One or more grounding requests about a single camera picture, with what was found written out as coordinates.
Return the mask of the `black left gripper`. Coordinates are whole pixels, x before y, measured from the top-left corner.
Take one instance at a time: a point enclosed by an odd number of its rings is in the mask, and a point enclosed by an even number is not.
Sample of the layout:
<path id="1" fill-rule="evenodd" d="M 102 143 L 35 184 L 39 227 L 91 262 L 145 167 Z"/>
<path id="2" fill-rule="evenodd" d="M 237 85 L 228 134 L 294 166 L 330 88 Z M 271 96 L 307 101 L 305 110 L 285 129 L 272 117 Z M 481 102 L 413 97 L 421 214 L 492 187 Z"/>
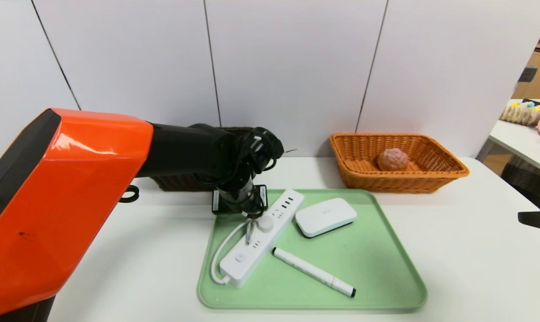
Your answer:
<path id="1" fill-rule="evenodd" d="M 247 218 L 260 218 L 267 209 L 266 185 L 254 185 L 250 174 L 233 177 L 213 192 L 215 215 L 244 213 Z"/>

